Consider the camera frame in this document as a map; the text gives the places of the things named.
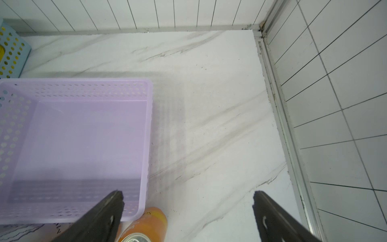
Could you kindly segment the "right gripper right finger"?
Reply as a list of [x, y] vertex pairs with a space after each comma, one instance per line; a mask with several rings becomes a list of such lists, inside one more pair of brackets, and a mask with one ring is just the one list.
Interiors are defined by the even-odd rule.
[[262, 242], [318, 242], [267, 193], [256, 191], [253, 211]]

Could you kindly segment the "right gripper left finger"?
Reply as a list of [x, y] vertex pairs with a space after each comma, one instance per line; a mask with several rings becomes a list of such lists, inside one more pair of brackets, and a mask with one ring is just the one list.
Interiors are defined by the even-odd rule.
[[112, 191], [53, 241], [114, 242], [124, 205], [122, 191]]

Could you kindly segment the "orange fanta can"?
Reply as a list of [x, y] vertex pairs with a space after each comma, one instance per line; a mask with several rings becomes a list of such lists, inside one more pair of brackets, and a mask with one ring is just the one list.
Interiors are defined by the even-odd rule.
[[122, 226], [118, 242], [164, 242], [167, 227], [167, 217], [162, 210], [150, 207], [139, 219]]

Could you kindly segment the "silver slim can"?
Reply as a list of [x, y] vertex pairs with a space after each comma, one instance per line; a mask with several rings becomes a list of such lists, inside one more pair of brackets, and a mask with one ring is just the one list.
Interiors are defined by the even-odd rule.
[[1, 225], [1, 242], [51, 242], [71, 223]]

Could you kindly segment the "purple plastic basket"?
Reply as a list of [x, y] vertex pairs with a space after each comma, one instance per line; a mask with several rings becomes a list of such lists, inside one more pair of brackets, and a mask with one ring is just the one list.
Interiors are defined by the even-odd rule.
[[1, 224], [75, 222], [115, 190], [138, 219], [152, 103], [146, 79], [2, 79]]

